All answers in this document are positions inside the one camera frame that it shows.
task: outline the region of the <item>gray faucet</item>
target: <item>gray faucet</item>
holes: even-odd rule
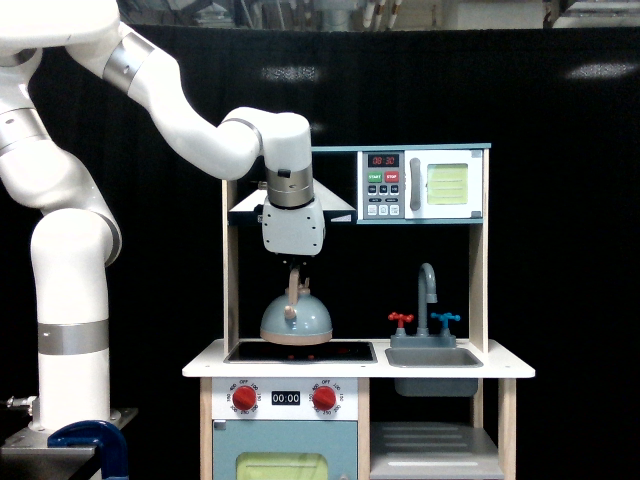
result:
[[[417,337],[427,337],[427,303],[438,303],[436,274],[430,263],[423,263],[418,273],[418,330]]]
[[[456,337],[443,329],[440,335],[429,335],[427,328],[427,304],[437,303],[436,274],[429,263],[423,263],[418,273],[418,330],[415,335],[406,335],[403,328],[398,328],[391,335],[391,347],[400,348],[455,348]]]

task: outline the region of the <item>toy sink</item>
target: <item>toy sink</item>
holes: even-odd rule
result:
[[[483,364],[464,348],[388,348],[392,367],[474,368]],[[405,397],[472,397],[477,378],[396,378],[396,392]]]
[[[481,367],[482,362],[465,348],[388,348],[392,367]]]

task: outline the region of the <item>yellow oven window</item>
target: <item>yellow oven window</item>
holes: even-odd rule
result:
[[[243,453],[236,480],[329,480],[327,460],[317,453]]]
[[[430,164],[427,167],[427,203],[463,205],[469,202],[469,165]]]

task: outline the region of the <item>oven knob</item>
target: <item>oven knob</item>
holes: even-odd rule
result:
[[[336,394],[331,387],[318,387],[313,392],[313,406],[318,410],[331,410],[336,405]]]
[[[246,385],[238,387],[233,392],[233,405],[238,410],[250,410],[257,401],[256,392],[253,388]]]

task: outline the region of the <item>wooden frame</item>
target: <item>wooden frame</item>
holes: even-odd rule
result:
[[[229,225],[229,210],[237,203],[237,182],[222,181],[222,269],[224,289],[224,353],[239,341],[238,227]]]
[[[489,251],[489,150],[483,150],[483,223],[469,227],[469,341],[483,353],[489,350],[488,335],[488,251]],[[235,181],[222,182],[224,349],[225,355],[239,341],[238,229],[230,226],[228,212],[237,203]],[[369,480],[370,380],[358,379],[358,479]],[[498,454],[505,480],[515,480],[516,465],[516,380],[499,380]],[[200,455],[202,480],[213,479],[212,379],[200,382]],[[484,425],[484,382],[471,402],[471,423]]]

